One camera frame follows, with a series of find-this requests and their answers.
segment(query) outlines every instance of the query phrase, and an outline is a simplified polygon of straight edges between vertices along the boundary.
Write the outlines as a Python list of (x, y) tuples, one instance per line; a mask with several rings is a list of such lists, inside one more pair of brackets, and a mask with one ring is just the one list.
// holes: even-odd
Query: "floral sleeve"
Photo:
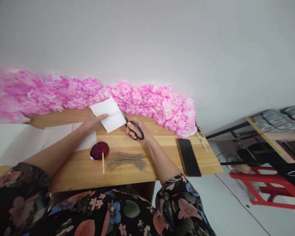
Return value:
[(168, 180), (156, 195), (156, 208), (174, 235), (215, 236), (198, 192), (183, 174)]
[(0, 235), (18, 235), (39, 223), (49, 203), (48, 175), (30, 164), (17, 164), (0, 177)]

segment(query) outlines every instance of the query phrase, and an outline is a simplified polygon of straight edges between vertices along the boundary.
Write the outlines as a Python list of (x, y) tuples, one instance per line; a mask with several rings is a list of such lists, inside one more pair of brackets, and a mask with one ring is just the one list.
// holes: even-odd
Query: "red string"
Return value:
[[(285, 122), (284, 124), (281, 124), (281, 125), (279, 125), (279, 126), (277, 126), (277, 127), (280, 127), (280, 126), (282, 126), (282, 125), (288, 124), (288, 123), (290, 123), (290, 122), (292, 122), (292, 121), (295, 121), (295, 119), (290, 120), (290, 121), (288, 121), (288, 122)], [(268, 133), (269, 131), (276, 129), (277, 127), (274, 127), (273, 129), (270, 129), (270, 130), (267, 130), (267, 131), (265, 131), (265, 132), (263, 132), (263, 133), (261, 133), (261, 134), (258, 134), (258, 135), (255, 136), (255, 137), (252, 137), (252, 138), (246, 139), (246, 140), (244, 140), (244, 141), (242, 141), (242, 142), (240, 142), (240, 143), (236, 143), (236, 144), (234, 144), (233, 146), (231, 146), (230, 148), (228, 148), (228, 149), (226, 149), (225, 151), (223, 151), (223, 152), (221, 152), (220, 154), (218, 154), (216, 157), (218, 157), (219, 155), (224, 154), (224, 153), (227, 152), (228, 150), (230, 150), (230, 149), (232, 149), (232, 148), (234, 148), (234, 147), (240, 145), (241, 143), (245, 143), (245, 142), (247, 142), (247, 141), (249, 141), (249, 140), (251, 140), (251, 139), (255, 139), (255, 138), (261, 136), (262, 134)]]

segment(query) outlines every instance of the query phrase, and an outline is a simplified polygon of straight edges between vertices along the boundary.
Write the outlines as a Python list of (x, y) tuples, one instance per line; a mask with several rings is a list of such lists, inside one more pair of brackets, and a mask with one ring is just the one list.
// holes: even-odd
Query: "black scissors handle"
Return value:
[[(136, 132), (134, 132), (132, 129), (130, 129), (130, 128), (128, 127), (128, 125), (127, 125), (128, 122), (130, 122), (131, 124), (133, 124), (134, 126), (136, 126), (136, 128), (141, 132), (141, 136), (142, 136), (142, 138), (140, 138)], [(134, 133), (134, 135), (135, 135), (137, 138), (134, 139), (130, 134), (129, 134), (129, 136), (130, 136), (133, 140), (138, 140), (138, 139), (139, 139), (139, 140), (143, 140), (143, 139), (144, 139), (144, 133), (143, 133), (142, 129), (141, 129), (136, 123), (134, 123), (133, 121), (127, 121), (127, 123), (125, 124), (125, 126), (128, 127), (128, 128), (130, 129), (130, 131), (132, 131), (132, 132)]]

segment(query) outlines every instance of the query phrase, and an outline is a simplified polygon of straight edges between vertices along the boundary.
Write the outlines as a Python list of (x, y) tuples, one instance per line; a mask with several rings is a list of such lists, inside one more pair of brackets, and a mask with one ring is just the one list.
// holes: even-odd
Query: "pink flower garland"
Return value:
[(113, 97), (123, 112), (153, 117), (186, 138), (196, 133), (195, 103), (171, 87), (101, 86), (94, 78), (83, 81), (51, 74), (47, 78), (20, 69), (0, 69), (0, 123), (26, 123), (28, 116), (46, 115), (66, 108), (84, 109)]

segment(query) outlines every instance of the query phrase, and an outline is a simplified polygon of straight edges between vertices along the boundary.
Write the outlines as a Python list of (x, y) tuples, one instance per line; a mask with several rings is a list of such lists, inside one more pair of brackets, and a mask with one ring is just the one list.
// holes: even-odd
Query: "floral dress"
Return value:
[(95, 189), (49, 209), (49, 178), (19, 163), (0, 177), (0, 235), (215, 235), (199, 194), (183, 174), (157, 193), (156, 209), (139, 195)]

